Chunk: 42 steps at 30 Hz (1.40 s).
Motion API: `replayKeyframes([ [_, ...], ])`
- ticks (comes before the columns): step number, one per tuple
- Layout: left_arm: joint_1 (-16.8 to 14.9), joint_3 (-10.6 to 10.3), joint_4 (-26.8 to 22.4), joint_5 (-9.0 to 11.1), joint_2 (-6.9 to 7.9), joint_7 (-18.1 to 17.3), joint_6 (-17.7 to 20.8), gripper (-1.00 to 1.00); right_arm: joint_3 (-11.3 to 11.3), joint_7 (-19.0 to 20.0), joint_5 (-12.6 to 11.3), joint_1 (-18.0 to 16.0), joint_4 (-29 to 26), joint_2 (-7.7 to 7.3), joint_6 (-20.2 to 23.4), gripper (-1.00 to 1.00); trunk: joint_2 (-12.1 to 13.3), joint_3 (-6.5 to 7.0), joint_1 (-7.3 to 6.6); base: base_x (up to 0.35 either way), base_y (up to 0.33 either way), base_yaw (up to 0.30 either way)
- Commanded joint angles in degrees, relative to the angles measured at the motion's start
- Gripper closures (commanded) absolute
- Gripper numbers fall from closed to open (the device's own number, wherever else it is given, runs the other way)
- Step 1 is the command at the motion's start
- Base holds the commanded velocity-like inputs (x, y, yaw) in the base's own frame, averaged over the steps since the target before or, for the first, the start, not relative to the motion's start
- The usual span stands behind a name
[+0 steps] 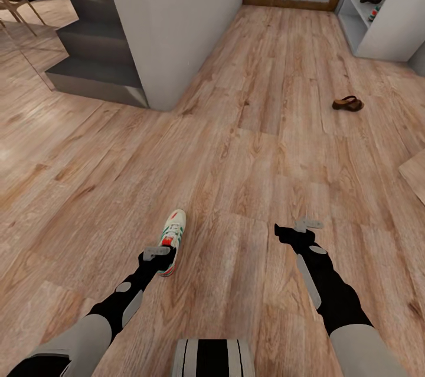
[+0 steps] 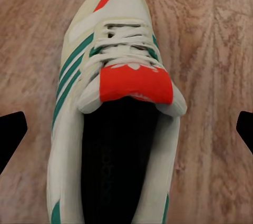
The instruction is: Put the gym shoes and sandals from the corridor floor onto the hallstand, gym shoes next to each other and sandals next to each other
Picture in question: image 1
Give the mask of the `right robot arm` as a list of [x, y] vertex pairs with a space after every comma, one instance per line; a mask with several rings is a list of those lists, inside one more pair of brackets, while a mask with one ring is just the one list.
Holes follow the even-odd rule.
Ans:
[[343, 377], [409, 377], [363, 312], [355, 290], [334, 271], [328, 252], [306, 228], [323, 222], [297, 218], [296, 226], [274, 224], [280, 243], [291, 244], [296, 265], [336, 353]]

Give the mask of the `gym shoe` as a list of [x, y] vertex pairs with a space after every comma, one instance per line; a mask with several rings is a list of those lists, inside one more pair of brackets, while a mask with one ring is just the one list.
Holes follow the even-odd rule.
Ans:
[[[161, 236], [159, 246], [170, 247], [170, 253], [176, 248], [178, 250], [181, 236], [185, 231], [186, 226], [186, 214], [183, 210], [177, 209], [171, 213], [168, 217], [163, 234]], [[170, 255], [170, 253], [168, 255]], [[168, 265], [168, 269], [166, 271], [158, 270], [159, 275], [161, 276], [169, 276], [175, 271], [176, 267], [176, 257], [178, 251], [176, 251], [174, 262]]]
[[379, 12], [379, 10], [380, 10], [380, 7], [379, 7], [379, 5], [377, 5], [377, 7], [371, 13], [369, 20], [373, 21], [375, 19], [375, 17], [377, 16], [377, 13]]

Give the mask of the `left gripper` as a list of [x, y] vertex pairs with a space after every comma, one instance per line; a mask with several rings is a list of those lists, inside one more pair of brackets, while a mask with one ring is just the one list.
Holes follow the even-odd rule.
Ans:
[[170, 255], [155, 255], [155, 258], [153, 258], [151, 261], [144, 261], [143, 253], [141, 253], [138, 256], [138, 259], [139, 259], [138, 269], [144, 269], [145, 271], [147, 271], [150, 274], [151, 280], [152, 280], [152, 278], [158, 272], [158, 270], [166, 271], [168, 269], [168, 265], [174, 262], [176, 251], [177, 249], [175, 248], [170, 253]]

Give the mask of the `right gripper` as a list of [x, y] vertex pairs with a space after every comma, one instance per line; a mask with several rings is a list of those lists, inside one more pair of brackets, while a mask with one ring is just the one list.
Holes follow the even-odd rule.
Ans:
[[306, 232], [297, 232], [290, 227], [280, 227], [278, 224], [274, 224], [274, 234], [279, 236], [280, 243], [291, 244], [293, 249], [295, 242], [300, 238], [315, 242], [315, 234], [310, 230], [306, 230]]

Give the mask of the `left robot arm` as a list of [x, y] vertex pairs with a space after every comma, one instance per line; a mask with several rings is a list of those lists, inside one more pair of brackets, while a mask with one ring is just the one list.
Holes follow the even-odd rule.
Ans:
[[91, 377], [114, 338], [139, 310], [154, 275], [174, 262], [177, 249], [170, 250], [146, 246], [138, 256], [139, 268], [115, 293], [95, 304], [88, 316], [65, 333], [30, 353], [5, 377]]

